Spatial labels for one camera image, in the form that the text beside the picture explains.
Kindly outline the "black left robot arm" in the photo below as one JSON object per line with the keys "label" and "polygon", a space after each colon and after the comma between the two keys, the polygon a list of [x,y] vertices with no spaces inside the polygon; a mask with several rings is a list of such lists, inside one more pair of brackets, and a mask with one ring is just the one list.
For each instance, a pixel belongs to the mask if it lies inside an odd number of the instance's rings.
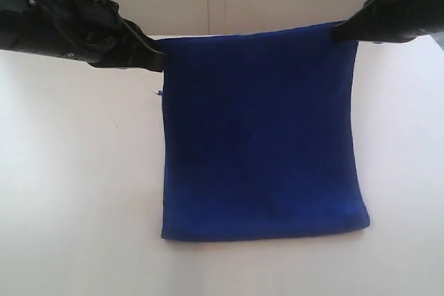
{"label": "black left robot arm", "polygon": [[96,68],[164,70],[156,40],[111,0],[1,0],[1,50]]}

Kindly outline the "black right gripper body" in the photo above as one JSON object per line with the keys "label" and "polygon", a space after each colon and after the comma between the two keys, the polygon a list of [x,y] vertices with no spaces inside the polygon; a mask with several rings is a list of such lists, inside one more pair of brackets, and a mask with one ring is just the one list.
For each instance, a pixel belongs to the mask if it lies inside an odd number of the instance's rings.
{"label": "black right gripper body", "polygon": [[372,0],[367,40],[405,43],[443,32],[443,0]]}

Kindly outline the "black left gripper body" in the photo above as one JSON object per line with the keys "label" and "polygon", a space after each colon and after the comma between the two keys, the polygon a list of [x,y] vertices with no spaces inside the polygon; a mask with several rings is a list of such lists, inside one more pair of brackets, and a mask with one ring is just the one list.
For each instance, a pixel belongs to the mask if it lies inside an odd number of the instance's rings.
{"label": "black left gripper body", "polygon": [[26,14],[43,33],[37,53],[97,68],[138,67],[139,26],[111,0],[27,0]]}

